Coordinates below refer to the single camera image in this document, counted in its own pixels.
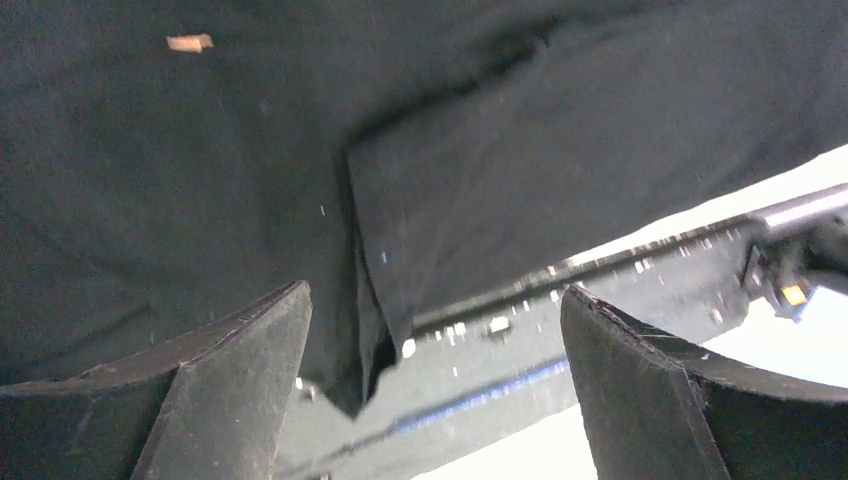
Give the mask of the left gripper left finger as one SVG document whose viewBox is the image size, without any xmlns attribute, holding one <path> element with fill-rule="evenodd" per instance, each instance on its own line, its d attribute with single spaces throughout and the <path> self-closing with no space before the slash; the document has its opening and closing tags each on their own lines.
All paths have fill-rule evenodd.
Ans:
<svg viewBox="0 0 848 480">
<path fill-rule="evenodd" d="M 298 281 L 153 348 L 1 390 L 5 479 L 270 479 L 310 326 Z"/>
</svg>

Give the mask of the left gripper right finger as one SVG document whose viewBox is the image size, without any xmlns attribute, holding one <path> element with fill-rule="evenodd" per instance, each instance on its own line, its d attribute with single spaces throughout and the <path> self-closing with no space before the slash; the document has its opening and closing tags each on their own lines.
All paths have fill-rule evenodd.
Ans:
<svg viewBox="0 0 848 480">
<path fill-rule="evenodd" d="M 561 331 L 601 479 L 843 479 L 847 392 L 725 357 L 578 286 Z"/>
</svg>

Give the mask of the black t shirt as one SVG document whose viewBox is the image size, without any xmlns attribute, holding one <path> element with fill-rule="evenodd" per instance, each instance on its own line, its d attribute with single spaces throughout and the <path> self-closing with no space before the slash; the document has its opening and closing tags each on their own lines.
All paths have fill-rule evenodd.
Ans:
<svg viewBox="0 0 848 480">
<path fill-rule="evenodd" d="M 354 415 L 415 317 L 846 141 L 843 1 L 5 1 L 1 380 L 304 280 Z"/>
</svg>

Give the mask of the aluminium frame rail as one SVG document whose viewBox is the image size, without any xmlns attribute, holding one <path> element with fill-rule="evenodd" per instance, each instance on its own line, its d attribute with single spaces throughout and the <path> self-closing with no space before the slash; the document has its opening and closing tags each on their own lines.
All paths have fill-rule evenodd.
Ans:
<svg viewBox="0 0 848 480">
<path fill-rule="evenodd" d="M 846 210 L 847 184 L 842 183 L 751 211 L 744 217 L 777 234 L 797 230 Z"/>
</svg>

